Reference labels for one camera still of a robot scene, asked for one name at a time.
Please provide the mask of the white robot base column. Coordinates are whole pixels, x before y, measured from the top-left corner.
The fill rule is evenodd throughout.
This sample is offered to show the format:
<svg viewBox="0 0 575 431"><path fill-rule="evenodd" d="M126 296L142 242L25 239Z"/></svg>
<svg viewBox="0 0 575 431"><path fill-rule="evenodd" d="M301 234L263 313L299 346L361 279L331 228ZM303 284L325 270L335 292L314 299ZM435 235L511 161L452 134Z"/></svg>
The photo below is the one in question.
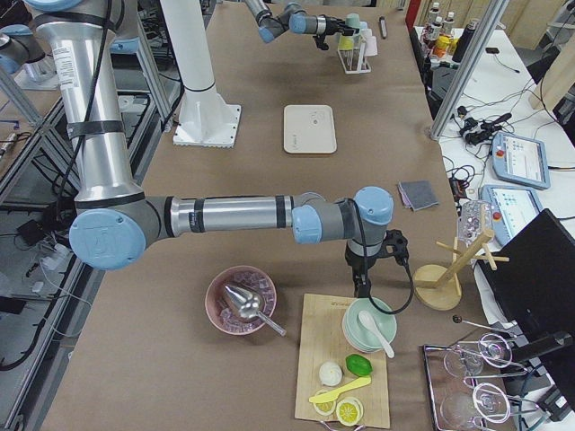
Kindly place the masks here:
<svg viewBox="0 0 575 431"><path fill-rule="evenodd" d="M161 6L184 87L173 142L233 147L241 107L217 91L199 2L165 0Z"/></svg>

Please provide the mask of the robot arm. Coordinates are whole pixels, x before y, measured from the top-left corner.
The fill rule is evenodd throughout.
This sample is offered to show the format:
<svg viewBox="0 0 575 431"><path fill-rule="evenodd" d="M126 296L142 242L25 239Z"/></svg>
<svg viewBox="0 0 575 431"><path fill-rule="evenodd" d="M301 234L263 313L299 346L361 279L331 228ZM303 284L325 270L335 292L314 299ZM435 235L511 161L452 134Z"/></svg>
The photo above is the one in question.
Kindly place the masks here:
<svg viewBox="0 0 575 431"><path fill-rule="evenodd" d="M390 240L391 195L372 185L380 157L362 120L366 86L348 87L327 57L301 40L355 40L345 21L289 4L227 5L204 22L195 1L165 1L183 95L174 151L156 161L155 185L135 183L111 65L114 43L136 24L132 1L32 1L57 62L67 132L81 185L69 240L99 269L124 268L155 242L185 233L291 229L299 243L343 240L355 293ZM319 161L281 159L281 107L336 108L344 148Z"/></svg>
<svg viewBox="0 0 575 431"><path fill-rule="evenodd" d="M267 4L260 0L244 1L255 19L261 39L270 43L283 33L312 35L316 47L327 50L327 36L339 33L343 36L354 36L358 30L349 26L344 20L325 14L313 15L306 12L297 3L288 3L283 12L274 15Z"/></svg>

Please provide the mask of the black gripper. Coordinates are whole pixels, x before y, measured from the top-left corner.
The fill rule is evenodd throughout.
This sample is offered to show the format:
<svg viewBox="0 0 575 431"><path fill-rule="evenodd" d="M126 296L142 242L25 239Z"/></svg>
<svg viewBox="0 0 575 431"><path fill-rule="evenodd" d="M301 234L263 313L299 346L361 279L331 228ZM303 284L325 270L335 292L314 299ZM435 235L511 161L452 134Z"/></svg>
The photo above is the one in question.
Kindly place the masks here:
<svg viewBox="0 0 575 431"><path fill-rule="evenodd" d="M376 256L368 252L369 248L364 248L354 240L346 243L345 260L352 270L354 295L359 298L371 296L371 282L367 279L367 272L375 265Z"/></svg>
<svg viewBox="0 0 575 431"><path fill-rule="evenodd" d="M357 35L360 32L360 29L356 29L353 27L345 27L345 28L341 27L343 25L343 20L340 18L324 15L323 20L325 21L325 27L324 27L325 34L335 34L339 32L341 35ZM347 17L345 19L345 24L347 26L356 26L357 18Z"/></svg>

